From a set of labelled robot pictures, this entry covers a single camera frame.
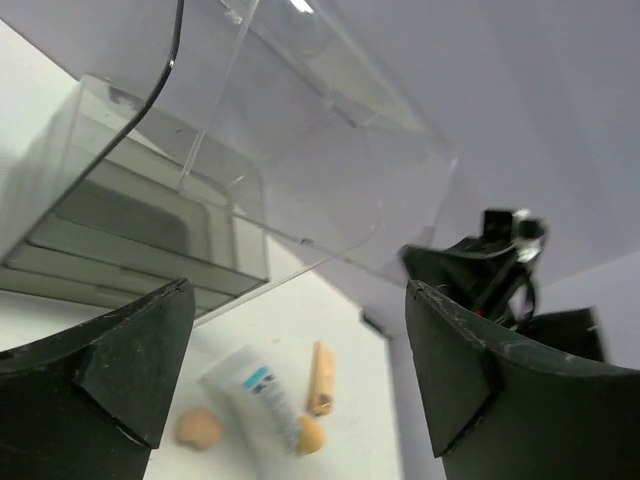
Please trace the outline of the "clear acrylic drawer organizer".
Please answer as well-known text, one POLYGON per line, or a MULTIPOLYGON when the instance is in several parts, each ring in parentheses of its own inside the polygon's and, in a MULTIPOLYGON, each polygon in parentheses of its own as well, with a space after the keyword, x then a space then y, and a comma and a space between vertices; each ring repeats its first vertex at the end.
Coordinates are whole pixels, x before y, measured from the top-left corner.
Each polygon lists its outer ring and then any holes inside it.
POLYGON ((204 315, 303 271, 403 286, 456 159, 330 1, 5 1, 74 79, 1 188, 1 287, 204 315))

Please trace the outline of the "beige sponge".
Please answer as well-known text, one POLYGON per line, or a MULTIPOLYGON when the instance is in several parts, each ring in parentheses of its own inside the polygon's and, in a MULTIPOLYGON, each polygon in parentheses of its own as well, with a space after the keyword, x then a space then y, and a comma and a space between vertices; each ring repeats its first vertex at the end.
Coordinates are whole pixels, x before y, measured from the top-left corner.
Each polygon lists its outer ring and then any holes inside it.
POLYGON ((223 427, 207 408, 196 407, 179 416, 174 436, 180 445, 204 451, 221 440, 223 427))
POLYGON ((297 451, 302 455, 311 455, 325 445, 325 434, 320 424, 312 417, 301 415, 298 418, 300 435, 297 451))

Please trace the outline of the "beige makeup tube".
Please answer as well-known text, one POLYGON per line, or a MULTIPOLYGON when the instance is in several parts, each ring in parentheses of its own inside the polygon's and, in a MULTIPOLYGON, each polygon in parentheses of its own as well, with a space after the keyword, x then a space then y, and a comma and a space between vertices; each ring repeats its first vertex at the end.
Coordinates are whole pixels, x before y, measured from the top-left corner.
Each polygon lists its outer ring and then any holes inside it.
POLYGON ((335 355, 322 341, 313 346, 307 407, 314 416, 331 413, 335 394, 335 355))

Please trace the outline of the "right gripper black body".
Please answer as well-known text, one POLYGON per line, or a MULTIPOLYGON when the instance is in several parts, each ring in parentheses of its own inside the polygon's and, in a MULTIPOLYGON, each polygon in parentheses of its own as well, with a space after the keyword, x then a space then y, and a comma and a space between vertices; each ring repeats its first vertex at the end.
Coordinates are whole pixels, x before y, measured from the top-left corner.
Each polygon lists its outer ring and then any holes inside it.
POLYGON ((437 250, 406 245, 399 257, 411 280, 427 284, 478 316, 511 330, 530 326, 537 307, 538 240, 465 237, 437 250))

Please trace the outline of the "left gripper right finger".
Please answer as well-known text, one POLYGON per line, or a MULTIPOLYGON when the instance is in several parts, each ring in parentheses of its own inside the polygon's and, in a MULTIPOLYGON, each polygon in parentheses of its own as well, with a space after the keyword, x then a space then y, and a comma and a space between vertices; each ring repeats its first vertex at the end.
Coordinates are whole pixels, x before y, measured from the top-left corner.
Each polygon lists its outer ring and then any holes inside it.
POLYGON ((450 479, 635 479, 639 374, 546 346, 412 281, 406 327, 450 479))

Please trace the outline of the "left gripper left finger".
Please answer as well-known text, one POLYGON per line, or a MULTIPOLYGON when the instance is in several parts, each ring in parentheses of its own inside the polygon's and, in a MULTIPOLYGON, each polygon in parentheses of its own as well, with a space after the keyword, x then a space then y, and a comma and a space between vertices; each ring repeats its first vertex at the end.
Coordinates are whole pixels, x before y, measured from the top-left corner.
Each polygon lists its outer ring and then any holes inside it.
POLYGON ((141 479, 160 445, 195 320, 178 279, 1 354, 4 479, 141 479))

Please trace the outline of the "white blue packet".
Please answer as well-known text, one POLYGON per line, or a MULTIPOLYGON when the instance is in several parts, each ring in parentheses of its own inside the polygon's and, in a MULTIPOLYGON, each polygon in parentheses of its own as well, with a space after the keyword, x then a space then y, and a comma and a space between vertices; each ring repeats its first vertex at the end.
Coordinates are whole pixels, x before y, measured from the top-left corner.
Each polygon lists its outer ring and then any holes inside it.
POLYGON ((271 366, 249 346, 231 352, 203 373, 203 389, 228 401, 252 452, 274 460, 296 453, 299 413, 271 366))

